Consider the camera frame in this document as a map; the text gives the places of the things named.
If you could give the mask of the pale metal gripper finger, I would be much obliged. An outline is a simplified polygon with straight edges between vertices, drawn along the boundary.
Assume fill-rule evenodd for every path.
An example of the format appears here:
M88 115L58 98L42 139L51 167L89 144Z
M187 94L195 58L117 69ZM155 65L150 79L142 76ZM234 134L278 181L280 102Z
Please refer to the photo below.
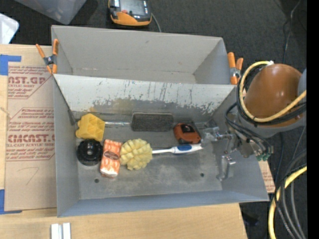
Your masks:
M219 162L219 172L216 178L219 181L224 181L228 178L232 178L235 172L236 161L230 155L223 155Z
M220 131L218 126L205 128L202 131L202 136L204 142L216 142L224 139L232 140L234 138L234 134Z

